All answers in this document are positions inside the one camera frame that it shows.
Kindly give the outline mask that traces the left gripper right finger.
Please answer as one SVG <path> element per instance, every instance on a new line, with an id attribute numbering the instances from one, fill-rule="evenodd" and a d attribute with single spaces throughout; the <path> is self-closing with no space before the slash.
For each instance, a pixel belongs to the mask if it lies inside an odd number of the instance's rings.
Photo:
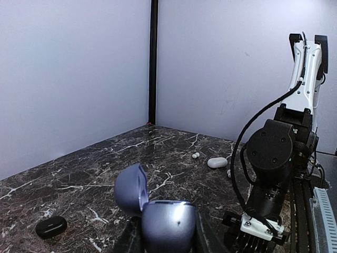
<path id="1" fill-rule="evenodd" d="M 212 230 L 207 219 L 199 212 L 196 213 L 196 252 L 226 252 L 226 248 Z"/>

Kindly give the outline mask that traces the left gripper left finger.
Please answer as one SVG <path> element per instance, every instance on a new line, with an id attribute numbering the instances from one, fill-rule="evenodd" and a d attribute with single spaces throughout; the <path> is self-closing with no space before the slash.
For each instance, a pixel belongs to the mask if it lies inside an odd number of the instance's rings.
<path id="1" fill-rule="evenodd" d="M 141 218 L 131 218 L 122 235 L 115 243 L 113 252 L 116 253 L 143 253 L 142 222 Z"/>

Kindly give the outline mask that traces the purple charging case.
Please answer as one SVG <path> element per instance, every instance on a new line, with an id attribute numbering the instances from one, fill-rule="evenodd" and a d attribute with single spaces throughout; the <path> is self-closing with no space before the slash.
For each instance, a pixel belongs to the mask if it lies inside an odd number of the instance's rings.
<path id="1" fill-rule="evenodd" d="M 196 207 L 189 201 L 150 201 L 147 174 L 141 164 L 123 169 L 115 180 L 114 200 L 130 217 L 141 219 L 147 252 L 190 252 L 196 227 Z"/>

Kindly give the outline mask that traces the black earbud charging case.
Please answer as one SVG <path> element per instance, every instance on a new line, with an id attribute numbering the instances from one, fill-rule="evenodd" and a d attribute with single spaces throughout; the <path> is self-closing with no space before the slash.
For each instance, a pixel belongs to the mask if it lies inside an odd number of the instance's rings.
<path id="1" fill-rule="evenodd" d="M 42 239 L 50 239 L 67 229 L 67 221 L 61 216 L 52 216 L 48 219 L 40 221 L 36 227 L 36 234 Z"/>

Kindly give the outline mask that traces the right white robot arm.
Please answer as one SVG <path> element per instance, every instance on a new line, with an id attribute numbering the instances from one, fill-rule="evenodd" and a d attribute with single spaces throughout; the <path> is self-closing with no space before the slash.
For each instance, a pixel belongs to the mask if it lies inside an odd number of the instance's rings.
<path id="1" fill-rule="evenodd" d="M 254 218 L 278 221 L 295 172 L 306 170 L 318 144 L 315 110 L 319 89 L 328 72 L 328 37 L 308 41 L 290 34 L 293 70 L 289 90 L 277 101 L 273 119 L 266 120 L 245 145 L 256 181 L 245 207 Z"/>

